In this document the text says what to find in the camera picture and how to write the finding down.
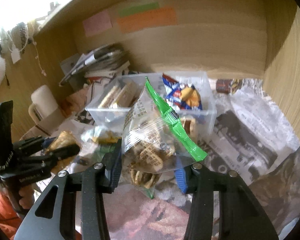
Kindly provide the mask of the person's hand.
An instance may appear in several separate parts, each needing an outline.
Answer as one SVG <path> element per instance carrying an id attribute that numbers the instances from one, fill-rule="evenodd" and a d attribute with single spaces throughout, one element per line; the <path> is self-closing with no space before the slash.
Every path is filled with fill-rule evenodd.
<path id="1" fill-rule="evenodd" d="M 15 200 L 13 199 L 12 193 L 10 193 L 10 191 L 5 188 L 5 187 L 1 187 L 0 192 L 8 198 L 8 200 L 10 201 L 10 204 L 12 205 L 13 209 L 15 210 L 16 214 L 22 218 L 24 216 L 23 213 L 20 213 L 17 211 L 17 209 L 14 207 L 14 203 Z M 19 206 L 22 207 L 23 210 L 29 210 L 33 204 L 34 204 L 34 189 L 32 185 L 27 185 L 25 187 L 22 187 L 19 190 Z"/>

